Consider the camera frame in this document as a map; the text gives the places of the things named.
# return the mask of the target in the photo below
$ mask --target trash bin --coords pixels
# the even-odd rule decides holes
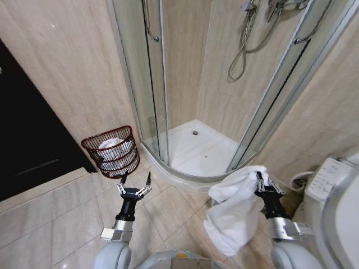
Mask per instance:
[[[103,147],[111,141],[111,146]],[[131,126],[122,126],[86,138],[81,146],[87,150],[101,173],[107,178],[120,178],[126,171],[131,174],[140,164]]]

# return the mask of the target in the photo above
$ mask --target toilet control panel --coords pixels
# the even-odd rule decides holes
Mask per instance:
[[[327,158],[305,192],[318,201],[325,200],[332,188],[349,176],[351,171],[351,164],[331,157]]]

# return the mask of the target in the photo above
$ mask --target shower hose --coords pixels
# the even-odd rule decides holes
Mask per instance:
[[[272,35],[275,26],[278,24],[280,15],[282,14],[282,8],[279,8],[277,10],[277,16],[275,17],[275,20],[274,20],[272,26],[270,27],[268,33],[265,35],[263,40],[254,49],[247,49],[247,41],[248,41],[250,32],[252,30],[254,21],[256,19],[256,16],[257,16],[257,11],[259,9],[260,1],[261,0],[258,1],[257,7],[255,8],[254,11],[247,11],[247,15],[246,15],[246,18],[244,20],[243,29],[242,29],[242,32],[241,32],[239,50],[238,50],[236,56],[234,57],[231,65],[229,66],[229,69],[228,69],[228,82],[235,82],[235,81],[239,80],[243,76],[243,74],[245,72],[245,69],[246,69],[246,54],[247,53],[257,52],[258,50],[260,50],[266,44],[266,42],[268,41],[268,39]],[[238,61],[241,54],[242,54],[242,59],[243,59],[242,71],[240,72],[240,74],[238,76],[234,76],[232,74],[233,69],[236,66],[236,63],[237,63],[237,61]]]

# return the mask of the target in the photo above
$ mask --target shower head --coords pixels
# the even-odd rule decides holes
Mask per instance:
[[[297,10],[306,8],[309,0],[268,0],[268,9],[265,13],[267,22],[270,22],[273,15],[281,11],[284,7],[294,6]]]

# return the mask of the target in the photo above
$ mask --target white cable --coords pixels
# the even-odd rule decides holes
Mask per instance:
[[[293,184],[293,182],[295,180],[300,180],[302,178],[305,178],[308,175],[311,175],[313,173],[314,173],[313,171],[306,171],[306,172],[301,172],[299,174],[296,174],[296,175],[292,176],[292,178],[289,180],[289,184],[288,184],[290,189],[292,191],[302,193],[304,191],[306,185],[305,184],[297,184],[297,183]]]

